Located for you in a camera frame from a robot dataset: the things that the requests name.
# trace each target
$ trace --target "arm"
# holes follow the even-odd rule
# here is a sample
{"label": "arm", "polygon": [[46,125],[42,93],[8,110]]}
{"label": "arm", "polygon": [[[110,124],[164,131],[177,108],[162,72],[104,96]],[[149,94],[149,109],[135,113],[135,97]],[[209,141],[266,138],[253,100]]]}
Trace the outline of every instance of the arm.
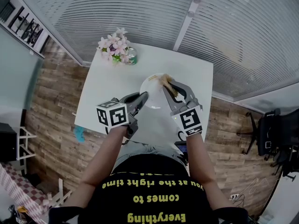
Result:
{"label": "arm", "polygon": [[126,132],[126,126],[111,129],[100,149],[88,164],[78,188],[63,204],[64,207],[85,208],[88,205],[96,186],[111,174]]}
{"label": "arm", "polygon": [[187,137],[187,150],[190,176],[204,187],[211,208],[234,207],[217,185],[214,167],[200,133]]}

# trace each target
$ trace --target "power outlet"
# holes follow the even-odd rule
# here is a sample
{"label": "power outlet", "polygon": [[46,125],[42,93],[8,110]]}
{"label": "power outlet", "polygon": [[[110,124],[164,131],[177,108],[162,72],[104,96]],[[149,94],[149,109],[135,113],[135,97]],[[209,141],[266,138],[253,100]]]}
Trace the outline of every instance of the power outlet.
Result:
{"label": "power outlet", "polygon": [[239,193],[232,194],[232,195],[230,195],[229,200],[230,200],[230,201],[234,201],[238,196],[239,196]]}

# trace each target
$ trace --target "checkered tablecloth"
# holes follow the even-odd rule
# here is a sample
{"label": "checkered tablecloth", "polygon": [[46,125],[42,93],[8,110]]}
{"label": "checkered tablecloth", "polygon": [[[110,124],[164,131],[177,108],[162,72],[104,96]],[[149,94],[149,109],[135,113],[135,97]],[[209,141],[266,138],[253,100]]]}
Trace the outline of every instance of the checkered tablecloth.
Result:
{"label": "checkered tablecloth", "polygon": [[19,206],[24,206],[28,210],[28,215],[36,223],[44,223],[39,217],[48,209],[47,206],[43,206],[46,195],[17,174],[11,164],[0,163],[0,184]]}

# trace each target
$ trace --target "white table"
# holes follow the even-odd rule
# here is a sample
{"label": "white table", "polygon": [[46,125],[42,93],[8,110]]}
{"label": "white table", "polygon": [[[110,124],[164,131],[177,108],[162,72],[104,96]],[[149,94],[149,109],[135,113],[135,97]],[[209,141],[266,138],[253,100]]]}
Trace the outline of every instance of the white table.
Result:
{"label": "white table", "polygon": [[[137,49],[136,65],[112,66],[103,60],[101,53],[96,52],[89,69],[80,102],[75,124],[100,133],[106,133],[99,123],[95,106],[113,97],[122,97],[139,92],[143,81],[155,73],[167,73],[176,81],[191,87],[199,103],[203,105],[202,137],[205,139],[209,119],[213,64],[162,48],[132,44]],[[164,146],[173,145],[178,139],[178,127],[170,117],[171,109],[150,109],[144,106],[136,115],[138,131],[133,141]]]}

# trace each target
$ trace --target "black t-shirt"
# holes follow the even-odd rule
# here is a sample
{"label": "black t-shirt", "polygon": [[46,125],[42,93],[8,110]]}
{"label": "black t-shirt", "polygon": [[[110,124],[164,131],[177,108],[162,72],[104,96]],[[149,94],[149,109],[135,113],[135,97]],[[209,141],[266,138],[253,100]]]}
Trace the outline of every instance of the black t-shirt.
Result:
{"label": "black t-shirt", "polygon": [[176,160],[141,154],[128,158],[96,189],[85,209],[53,208],[49,224],[78,223],[226,223],[246,224],[242,208],[212,210],[202,185]]}

